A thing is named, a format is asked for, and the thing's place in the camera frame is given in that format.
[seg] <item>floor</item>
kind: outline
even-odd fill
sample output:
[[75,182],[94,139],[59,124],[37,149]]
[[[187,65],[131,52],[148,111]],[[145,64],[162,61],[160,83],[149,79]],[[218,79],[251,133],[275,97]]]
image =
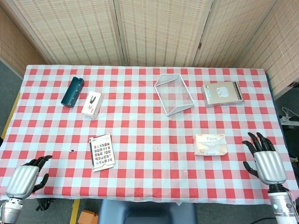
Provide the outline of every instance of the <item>floor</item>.
[[[4,64],[0,63],[0,133],[2,133],[14,100],[21,86],[21,79],[12,73]],[[293,88],[277,101],[278,113],[285,106],[299,114],[299,88]],[[23,201],[23,210],[17,224],[67,224],[70,222],[73,200],[56,199],[46,211],[36,211],[37,200]],[[99,199],[81,199],[77,219],[82,210],[98,212]],[[199,224],[250,224],[264,217],[273,217],[269,205],[227,205],[216,203],[197,204]],[[261,224],[274,224],[275,220],[264,220]]]

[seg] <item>chair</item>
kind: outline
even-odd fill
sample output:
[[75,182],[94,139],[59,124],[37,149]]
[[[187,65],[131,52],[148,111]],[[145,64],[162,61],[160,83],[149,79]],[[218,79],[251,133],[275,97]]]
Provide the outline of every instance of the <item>chair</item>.
[[196,204],[102,200],[99,224],[197,224]]

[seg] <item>red and white checkered tablecloth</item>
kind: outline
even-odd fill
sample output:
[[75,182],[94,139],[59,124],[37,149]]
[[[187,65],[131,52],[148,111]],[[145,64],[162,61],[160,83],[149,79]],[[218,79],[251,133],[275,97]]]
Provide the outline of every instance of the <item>red and white checkered tablecloth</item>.
[[[163,73],[180,73],[195,106],[167,117],[154,83]],[[60,104],[72,78],[85,85],[74,108]],[[238,81],[245,104],[206,108],[201,86]],[[104,101],[96,120],[80,112],[89,91]],[[266,75],[262,69],[152,68],[30,65],[20,99],[0,148],[0,195],[14,169],[33,158],[53,155],[41,170],[50,177],[31,197],[110,198],[129,201],[269,203],[268,187],[249,175],[243,161],[255,167],[242,144],[247,132],[260,132],[282,157],[288,187],[298,186]],[[92,171],[88,139],[111,133],[114,168]],[[195,156],[197,133],[225,133],[228,153]]]

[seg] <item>cardboard box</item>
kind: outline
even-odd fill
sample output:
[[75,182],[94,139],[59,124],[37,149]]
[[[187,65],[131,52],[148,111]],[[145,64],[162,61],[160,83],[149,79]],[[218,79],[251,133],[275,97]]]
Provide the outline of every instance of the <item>cardboard box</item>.
[[89,92],[81,113],[85,116],[96,119],[103,102],[103,95],[98,92]]
[[98,224],[99,215],[92,211],[83,210],[80,214],[79,224]]

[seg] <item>power strip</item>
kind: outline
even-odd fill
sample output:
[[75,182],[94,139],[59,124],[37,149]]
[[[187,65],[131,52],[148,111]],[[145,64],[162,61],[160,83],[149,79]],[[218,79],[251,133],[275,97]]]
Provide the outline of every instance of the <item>power strip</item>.
[[286,116],[283,116],[280,119],[281,125],[290,125],[290,126],[299,126],[298,121],[290,121],[289,119],[286,118]]

